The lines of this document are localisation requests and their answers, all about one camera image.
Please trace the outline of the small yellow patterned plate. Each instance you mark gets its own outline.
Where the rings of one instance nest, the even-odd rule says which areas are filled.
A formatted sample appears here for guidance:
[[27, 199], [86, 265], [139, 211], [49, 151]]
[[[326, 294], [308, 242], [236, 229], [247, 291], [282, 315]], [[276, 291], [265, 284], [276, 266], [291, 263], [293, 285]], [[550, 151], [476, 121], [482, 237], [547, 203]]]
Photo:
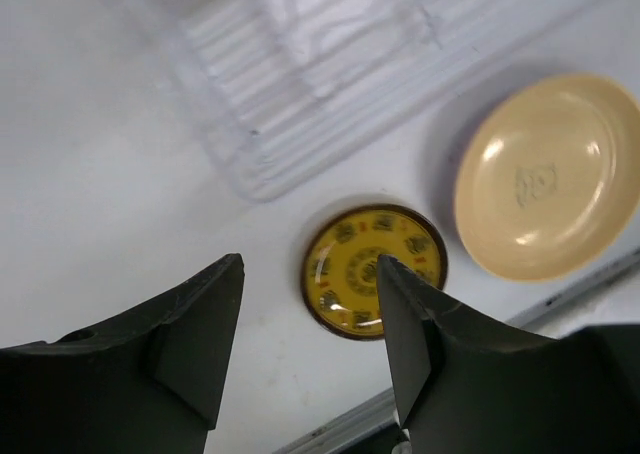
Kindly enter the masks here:
[[376, 286], [382, 255], [398, 259], [430, 285], [446, 284], [446, 246], [427, 218], [397, 204], [356, 206], [322, 225], [305, 250], [300, 293], [313, 319], [342, 338], [382, 339]]

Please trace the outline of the purple plastic plate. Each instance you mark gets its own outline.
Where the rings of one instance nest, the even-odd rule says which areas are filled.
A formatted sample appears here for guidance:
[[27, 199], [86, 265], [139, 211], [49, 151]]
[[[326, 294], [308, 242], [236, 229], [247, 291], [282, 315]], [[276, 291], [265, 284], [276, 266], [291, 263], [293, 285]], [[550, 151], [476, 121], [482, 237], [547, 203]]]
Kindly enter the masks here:
[[456, 182], [461, 170], [461, 165], [465, 153], [467, 152], [472, 139], [478, 126], [482, 123], [485, 117], [484, 111], [477, 111], [473, 116], [470, 116], [464, 124], [456, 132], [456, 136], [451, 144], [451, 149], [447, 155], [447, 174], [449, 175], [448, 190], [447, 190], [447, 220], [449, 221], [448, 232], [454, 243], [460, 248], [463, 247], [460, 235], [458, 232], [456, 218], [455, 218], [455, 197], [456, 197]]

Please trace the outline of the pale yellow plastic plate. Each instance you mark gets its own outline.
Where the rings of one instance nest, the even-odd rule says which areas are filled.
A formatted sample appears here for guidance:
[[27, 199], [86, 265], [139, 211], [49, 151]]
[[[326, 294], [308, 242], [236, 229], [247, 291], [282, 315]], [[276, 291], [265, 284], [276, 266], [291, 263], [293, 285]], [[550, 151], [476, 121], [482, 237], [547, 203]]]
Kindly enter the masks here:
[[539, 282], [603, 254], [638, 205], [638, 99], [612, 79], [570, 73], [513, 94], [478, 126], [455, 218], [481, 268]]

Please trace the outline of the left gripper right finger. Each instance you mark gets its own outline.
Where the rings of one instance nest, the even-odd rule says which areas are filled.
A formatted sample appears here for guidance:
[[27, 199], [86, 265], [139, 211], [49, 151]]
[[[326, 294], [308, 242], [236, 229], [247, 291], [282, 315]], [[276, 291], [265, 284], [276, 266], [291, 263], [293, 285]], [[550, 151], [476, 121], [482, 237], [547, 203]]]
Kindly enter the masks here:
[[493, 319], [393, 257], [377, 290], [399, 423], [416, 453], [635, 453], [639, 329], [560, 339]]

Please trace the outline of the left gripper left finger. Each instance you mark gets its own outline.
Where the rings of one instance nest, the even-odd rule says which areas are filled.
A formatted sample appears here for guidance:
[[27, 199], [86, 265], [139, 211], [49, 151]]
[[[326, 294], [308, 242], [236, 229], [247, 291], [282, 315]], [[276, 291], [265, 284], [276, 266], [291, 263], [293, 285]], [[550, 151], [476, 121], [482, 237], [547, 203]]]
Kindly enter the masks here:
[[5, 453], [201, 453], [222, 401], [244, 286], [228, 254], [56, 342], [1, 352]]

